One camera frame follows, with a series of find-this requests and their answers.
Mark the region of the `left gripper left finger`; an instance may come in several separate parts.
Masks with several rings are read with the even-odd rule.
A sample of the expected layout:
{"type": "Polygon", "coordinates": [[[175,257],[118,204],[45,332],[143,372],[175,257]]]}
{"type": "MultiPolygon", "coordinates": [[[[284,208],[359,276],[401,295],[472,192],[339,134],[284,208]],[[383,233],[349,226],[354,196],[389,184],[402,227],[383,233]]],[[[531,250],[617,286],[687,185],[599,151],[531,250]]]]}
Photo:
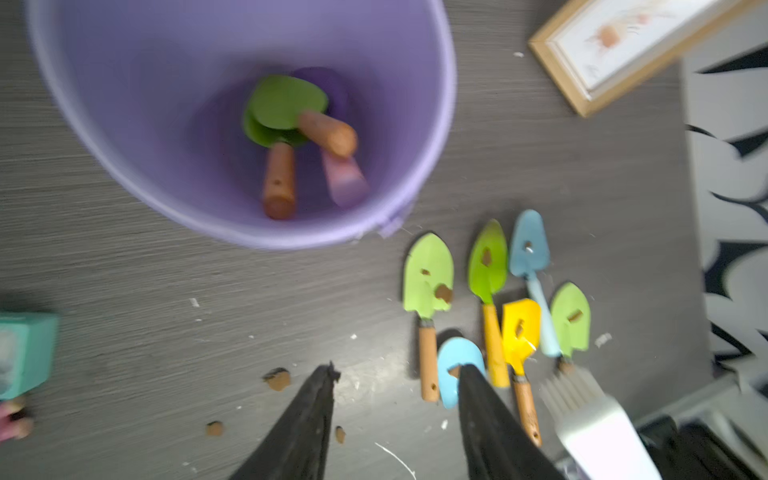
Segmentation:
{"type": "Polygon", "coordinates": [[[333,427],[334,386],[341,377],[321,364],[233,479],[322,479],[333,427]]]}

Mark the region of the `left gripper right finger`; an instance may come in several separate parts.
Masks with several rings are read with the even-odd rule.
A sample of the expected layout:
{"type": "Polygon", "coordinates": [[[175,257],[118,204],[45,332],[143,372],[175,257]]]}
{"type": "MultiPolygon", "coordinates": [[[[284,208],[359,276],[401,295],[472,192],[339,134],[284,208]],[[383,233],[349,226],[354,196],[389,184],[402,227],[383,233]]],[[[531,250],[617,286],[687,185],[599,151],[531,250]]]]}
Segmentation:
{"type": "Polygon", "coordinates": [[[469,478],[559,480],[563,477],[472,364],[463,365],[459,371],[458,398],[469,478]]]}

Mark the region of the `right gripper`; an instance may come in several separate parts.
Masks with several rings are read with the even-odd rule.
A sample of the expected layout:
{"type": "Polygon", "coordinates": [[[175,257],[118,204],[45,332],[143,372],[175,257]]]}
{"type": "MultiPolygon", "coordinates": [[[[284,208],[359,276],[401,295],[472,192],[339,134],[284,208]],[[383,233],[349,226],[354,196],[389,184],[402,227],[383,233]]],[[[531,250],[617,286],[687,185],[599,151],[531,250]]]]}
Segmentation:
{"type": "Polygon", "coordinates": [[[663,479],[765,479],[767,454],[746,431],[727,420],[718,433],[715,420],[682,425],[661,416],[638,434],[663,479]]]}

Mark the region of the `white blue cleaning brush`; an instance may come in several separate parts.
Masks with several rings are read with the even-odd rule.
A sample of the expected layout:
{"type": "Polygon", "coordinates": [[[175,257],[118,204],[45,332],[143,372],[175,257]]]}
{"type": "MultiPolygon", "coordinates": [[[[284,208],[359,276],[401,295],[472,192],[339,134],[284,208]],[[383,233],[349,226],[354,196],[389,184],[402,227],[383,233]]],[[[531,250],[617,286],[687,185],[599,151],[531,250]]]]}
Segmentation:
{"type": "Polygon", "coordinates": [[[588,369],[550,377],[540,391],[561,444],[589,478],[661,477],[623,407],[588,369]]]}

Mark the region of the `green pointed trowel front row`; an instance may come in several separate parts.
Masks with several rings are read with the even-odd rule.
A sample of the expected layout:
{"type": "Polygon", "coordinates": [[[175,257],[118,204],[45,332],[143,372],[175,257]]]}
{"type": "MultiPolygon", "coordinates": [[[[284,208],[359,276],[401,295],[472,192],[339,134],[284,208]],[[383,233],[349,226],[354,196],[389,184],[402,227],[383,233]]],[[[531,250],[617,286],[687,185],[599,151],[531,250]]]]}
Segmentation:
{"type": "Polygon", "coordinates": [[[250,110],[242,115],[245,135],[267,149],[262,207],[273,220],[291,219],[296,212],[295,148],[307,138],[297,130],[276,130],[260,124],[250,110]]]}

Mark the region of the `green pointed trowel row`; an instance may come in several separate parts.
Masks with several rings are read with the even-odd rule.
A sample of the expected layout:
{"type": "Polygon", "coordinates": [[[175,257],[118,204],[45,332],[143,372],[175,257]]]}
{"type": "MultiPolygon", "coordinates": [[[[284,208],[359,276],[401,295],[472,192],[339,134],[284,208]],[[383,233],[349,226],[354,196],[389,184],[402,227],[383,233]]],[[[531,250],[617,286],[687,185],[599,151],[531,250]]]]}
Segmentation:
{"type": "Polygon", "coordinates": [[[330,154],[346,158],[358,147],[356,131],[326,114],[327,94],[315,84],[288,75],[262,78],[242,115],[245,135],[266,148],[275,143],[300,146],[311,140],[330,154]]]}
{"type": "Polygon", "coordinates": [[[250,110],[242,115],[245,135],[267,149],[262,207],[273,220],[291,219],[296,212],[295,148],[307,138],[297,130],[276,130],[260,124],[250,110]]]}

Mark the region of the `purple trowel pink handle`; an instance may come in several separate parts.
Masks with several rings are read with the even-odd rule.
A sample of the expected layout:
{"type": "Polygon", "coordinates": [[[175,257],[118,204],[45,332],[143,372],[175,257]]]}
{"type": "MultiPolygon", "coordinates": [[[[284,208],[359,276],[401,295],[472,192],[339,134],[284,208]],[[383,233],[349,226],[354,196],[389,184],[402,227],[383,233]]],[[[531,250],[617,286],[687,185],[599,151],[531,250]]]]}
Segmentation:
{"type": "Polygon", "coordinates": [[[353,154],[358,136],[346,122],[349,95],[343,78],[325,67],[305,67],[292,75],[319,87],[328,97],[324,114],[303,111],[298,129],[320,147],[330,198],[341,208],[351,208],[364,199],[368,183],[353,154]]]}

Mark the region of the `green pointed trowel back row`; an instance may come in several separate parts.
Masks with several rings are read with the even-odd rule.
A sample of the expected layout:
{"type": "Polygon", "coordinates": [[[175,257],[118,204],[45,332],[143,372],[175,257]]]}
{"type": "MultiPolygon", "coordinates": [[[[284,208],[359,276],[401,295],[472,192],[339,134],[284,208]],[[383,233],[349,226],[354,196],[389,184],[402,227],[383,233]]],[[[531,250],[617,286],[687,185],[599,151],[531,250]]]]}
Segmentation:
{"type": "Polygon", "coordinates": [[[330,154],[346,158],[358,147],[356,131],[326,114],[327,94],[315,84],[288,75],[262,78],[242,115],[245,135],[266,148],[275,143],[300,146],[311,140],[330,154]]]}

